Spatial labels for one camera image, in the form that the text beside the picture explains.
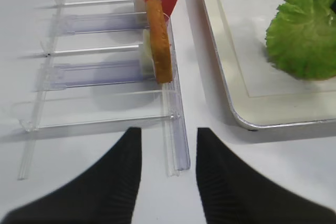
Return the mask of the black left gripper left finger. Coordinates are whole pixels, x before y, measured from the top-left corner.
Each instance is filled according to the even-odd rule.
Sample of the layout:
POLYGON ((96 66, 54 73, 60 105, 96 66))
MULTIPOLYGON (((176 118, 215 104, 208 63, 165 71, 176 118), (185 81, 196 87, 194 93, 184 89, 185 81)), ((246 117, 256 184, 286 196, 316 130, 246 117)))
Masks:
POLYGON ((141 170, 141 129, 131 127, 85 172, 2 223, 131 223, 141 170))

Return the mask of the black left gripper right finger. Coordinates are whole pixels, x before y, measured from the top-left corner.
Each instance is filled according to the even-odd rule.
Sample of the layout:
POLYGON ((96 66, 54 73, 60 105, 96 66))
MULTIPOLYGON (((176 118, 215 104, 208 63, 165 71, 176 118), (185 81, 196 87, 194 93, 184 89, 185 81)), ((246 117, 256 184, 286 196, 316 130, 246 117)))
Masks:
POLYGON ((196 180, 207 223, 335 223, 335 212, 258 173, 209 128, 197 130, 196 180))

